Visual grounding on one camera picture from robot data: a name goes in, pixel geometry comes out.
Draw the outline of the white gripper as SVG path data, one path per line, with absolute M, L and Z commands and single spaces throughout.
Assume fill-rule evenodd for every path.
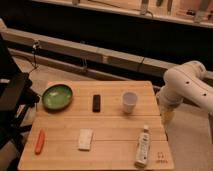
M 178 107 L 182 103 L 182 96 L 165 85 L 156 94 L 156 97 L 158 104 L 163 106 L 161 110 L 162 123 L 168 125 L 174 117 L 174 109 L 171 107 Z

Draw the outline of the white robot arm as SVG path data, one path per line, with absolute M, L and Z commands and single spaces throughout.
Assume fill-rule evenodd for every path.
M 162 123 L 174 117 L 173 110 L 186 98 L 213 117 L 213 87 L 203 81 L 206 68 L 199 61 L 189 61 L 169 68 L 163 76 L 165 85 L 156 94 Z

